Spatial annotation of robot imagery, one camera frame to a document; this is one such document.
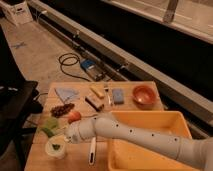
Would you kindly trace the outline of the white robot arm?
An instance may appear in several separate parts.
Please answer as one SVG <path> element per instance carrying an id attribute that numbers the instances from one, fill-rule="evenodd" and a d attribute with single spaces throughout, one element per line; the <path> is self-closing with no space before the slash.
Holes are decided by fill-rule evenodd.
<path id="1" fill-rule="evenodd" d="M 196 140 L 124 124 L 112 113 L 74 121 L 65 129 L 72 144 L 96 136 L 121 139 L 203 171 L 213 171 L 213 137 Z"/>

